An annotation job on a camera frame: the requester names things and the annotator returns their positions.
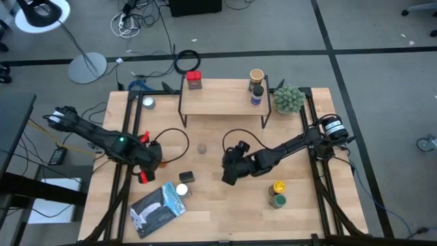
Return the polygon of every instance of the wooden table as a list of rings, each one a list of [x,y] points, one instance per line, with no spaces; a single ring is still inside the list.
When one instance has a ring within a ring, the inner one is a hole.
[[[313,88],[312,91],[319,117],[335,112],[329,89]],[[128,92],[111,92],[104,119],[106,129],[122,130],[127,96]],[[142,108],[139,134],[148,130],[153,139],[166,128],[184,129],[178,115],[179,96],[162,95],[154,98],[155,109]],[[135,105],[134,102],[128,128],[130,132]],[[190,138],[188,152],[165,168],[157,169],[156,180],[153,182],[139,184],[137,179],[133,178],[128,202],[136,202],[168,181],[176,185],[180,182],[180,172],[193,171],[196,181],[188,184],[193,195],[184,200],[187,212],[143,240],[139,238],[127,214],[122,218],[127,220],[123,237],[125,243],[302,239],[310,238],[312,233],[323,237],[307,150],[301,150],[283,159],[269,174],[239,179],[232,187],[221,181],[221,142],[223,135],[233,128],[247,129],[257,135],[264,144],[272,147],[303,132],[299,114],[281,115],[275,110],[272,110],[265,129],[261,128],[259,117],[256,116],[191,115],[185,128]],[[249,143],[251,152],[261,148],[252,136],[243,132],[228,135],[225,146],[234,147],[239,140]],[[184,136],[175,131],[163,134],[159,142],[163,146],[163,156],[167,160],[178,156],[186,147]],[[198,154],[199,143],[206,144],[206,154]],[[345,152],[335,151],[338,157],[347,158]],[[96,161],[95,168],[105,161],[104,158]],[[335,159],[329,162],[329,166],[338,204],[357,228],[366,232],[367,226],[350,166]],[[114,170],[115,164],[108,163],[93,175],[79,239],[85,238],[106,212]],[[287,185],[287,204],[277,210],[268,205],[268,187],[276,180],[284,180]],[[330,228],[334,232],[332,214],[328,205],[326,208]],[[118,222],[119,210],[113,221],[113,238]]]

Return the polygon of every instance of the white cable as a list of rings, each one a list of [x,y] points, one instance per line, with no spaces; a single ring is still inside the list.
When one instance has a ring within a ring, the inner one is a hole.
[[[112,18],[111,22],[109,23],[109,26],[111,27],[111,31],[112,31],[112,33],[114,33],[115,36],[120,37],[120,38],[133,38],[139,34],[140,29],[139,29],[139,27],[137,27],[135,25],[133,17],[130,17],[130,28],[123,28],[123,27],[119,26],[118,33],[116,33],[114,31],[114,28],[113,28],[113,23],[117,20],[118,17],[120,17],[120,22],[121,22],[121,20],[123,19],[122,11],[118,12],[118,14],[116,14],[114,16],[114,18]]]

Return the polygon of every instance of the floor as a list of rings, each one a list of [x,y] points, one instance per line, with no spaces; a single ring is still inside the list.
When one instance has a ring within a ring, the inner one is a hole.
[[[235,7],[246,4],[241,0],[228,2]],[[108,25],[118,12],[116,0],[69,3],[72,12],[66,27],[84,50],[107,57],[109,69],[116,58],[136,55],[127,53],[128,49],[144,54],[169,52],[161,22],[142,29],[127,45]],[[337,113],[358,136],[350,160],[355,162],[366,190],[370,185],[377,200],[380,193],[384,205],[415,231],[437,226],[437,152],[420,152],[415,146],[419,137],[437,134],[437,39],[429,37],[437,27],[437,18],[432,17],[433,10],[400,14],[420,3],[427,1],[257,0],[242,11],[223,6],[217,14],[182,18],[172,18],[168,10],[161,10],[176,50],[193,49],[205,57],[200,67],[204,77],[247,78],[251,69],[261,68],[274,86],[285,79],[296,86],[329,87]],[[68,63],[79,52],[60,29],[33,35],[12,23],[12,31],[2,42],[11,51],[0,54],[0,60],[13,65],[14,82],[0,86],[0,93],[35,93],[31,117],[43,126],[46,123],[41,116],[55,107],[73,105],[82,112],[106,101],[109,92],[117,89],[115,72],[89,85],[69,80]],[[180,67],[194,63],[185,59]],[[140,56],[120,65],[117,79],[127,87],[134,80],[131,72],[166,71],[170,65],[168,59],[152,61]],[[147,84],[160,89],[161,81],[178,87],[180,76],[173,72]],[[93,119],[101,121],[102,117],[99,114]],[[26,132],[41,157],[49,159],[55,145],[34,128],[27,127]],[[50,132],[59,139],[65,136]],[[88,148],[86,143],[76,136],[68,140],[69,145],[82,149]],[[17,153],[24,152],[17,148]],[[75,152],[69,152],[65,162],[66,167],[91,165],[91,156]],[[22,173],[24,167],[21,160],[13,159],[9,172]],[[34,176],[36,167],[29,169],[27,176]],[[409,233],[402,221],[388,213],[388,227],[384,219],[387,213],[378,215],[358,179],[356,185],[369,232],[383,236],[392,230],[395,237],[406,238]],[[15,213],[7,218],[0,231],[2,245],[9,245],[19,217],[20,213]],[[29,225],[21,245],[73,243],[79,221],[80,217],[65,225]],[[437,230],[415,238],[437,240]]]

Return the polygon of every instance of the wheel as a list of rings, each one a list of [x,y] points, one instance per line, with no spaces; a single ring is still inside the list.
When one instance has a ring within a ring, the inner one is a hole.
[[[12,78],[7,74],[0,74],[0,83],[11,83]]]
[[[0,42],[0,51],[8,52],[9,48],[6,46],[6,44]]]
[[[6,74],[8,75],[9,73],[11,73],[11,68],[0,62],[0,74]]]
[[[427,137],[419,138],[416,142],[416,146],[423,152],[430,152],[434,150],[433,143],[430,140],[431,139]]]

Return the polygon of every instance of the power adapter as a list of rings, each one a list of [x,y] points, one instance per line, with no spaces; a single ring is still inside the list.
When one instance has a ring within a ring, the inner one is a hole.
[[[67,155],[67,149],[64,147],[58,147],[52,154],[49,165],[61,165]]]

